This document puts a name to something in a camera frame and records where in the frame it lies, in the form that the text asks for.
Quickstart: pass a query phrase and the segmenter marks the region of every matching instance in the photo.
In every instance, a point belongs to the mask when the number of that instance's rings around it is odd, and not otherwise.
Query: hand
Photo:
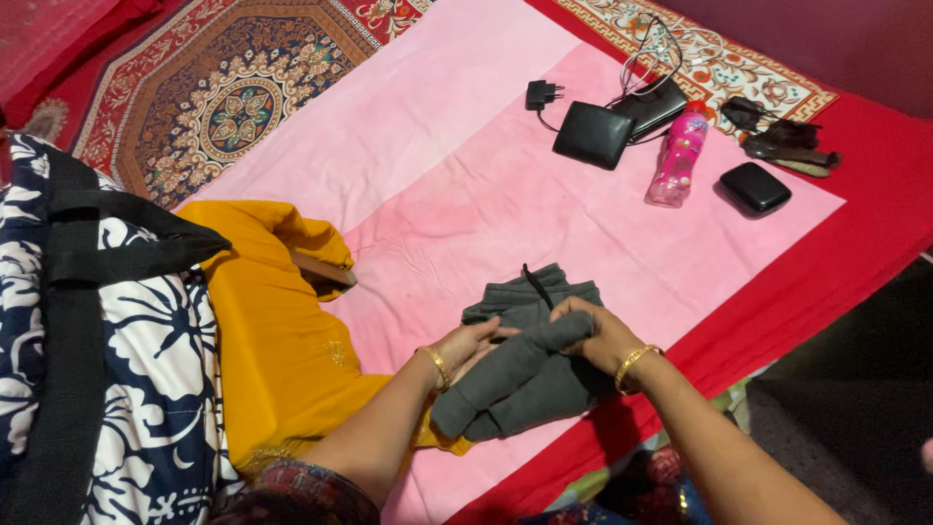
[[[499,326],[500,322],[499,317],[494,317],[480,324],[458,326],[431,345],[444,360],[444,367],[452,383],[460,380],[477,361],[498,346],[493,344],[493,340],[521,332],[518,328],[503,328]],[[444,378],[438,370],[438,389],[443,387]]]
[[[629,354],[645,345],[612,312],[579,297],[568,297],[554,307],[550,312],[550,321],[554,322],[561,316],[577,311],[592,315],[595,330],[592,337],[577,343],[564,353],[582,354],[593,366],[614,376]]]

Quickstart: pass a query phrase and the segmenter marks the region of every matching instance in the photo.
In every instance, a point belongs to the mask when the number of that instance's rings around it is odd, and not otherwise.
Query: drawstring
[[[528,264],[522,265],[522,270],[524,270],[525,278],[528,279],[528,282],[531,283],[532,287],[537,291],[537,294],[541,296],[541,299],[544,299],[544,302],[548,304],[548,309],[554,309],[554,303],[550,300],[548,293],[544,290],[544,287],[541,286],[541,282],[537,280],[530,270],[528,270]]]

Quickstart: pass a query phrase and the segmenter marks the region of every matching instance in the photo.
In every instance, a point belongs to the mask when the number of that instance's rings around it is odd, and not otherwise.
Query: charger plug
[[[546,80],[532,80],[528,82],[528,91],[525,92],[525,109],[529,111],[540,111],[544,109],[545,104],[554,102],[556,98],[562,98],[562,93],[557,93],[564,86],[549,84]]]

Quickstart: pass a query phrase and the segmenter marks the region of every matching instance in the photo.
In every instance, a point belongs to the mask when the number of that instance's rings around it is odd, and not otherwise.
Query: pink plastic bottle
[[[690,195],[690,172],[703,149],[708,129],[706,104],[699,100],[688,102],[664,140],[663,160],[648,187],[646,203],[663,207],[684,205]]]

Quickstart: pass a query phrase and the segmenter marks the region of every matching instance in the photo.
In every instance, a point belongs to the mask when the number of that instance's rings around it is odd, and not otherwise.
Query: yellow kurta
[[[233,244],[202,268],[218,324],[230,460],[250,474],[312,446],[391,376],[359,372],[347,327],[318,304],[340,293],[324,281],[313,287],[291,262],[290,248],[344,270],[353,266],[329,222],[268,201],[196,201],[178,216]],[[462,437],[450,442],[427,423],[426,410],[417,447],[463,455],[472,445]]]

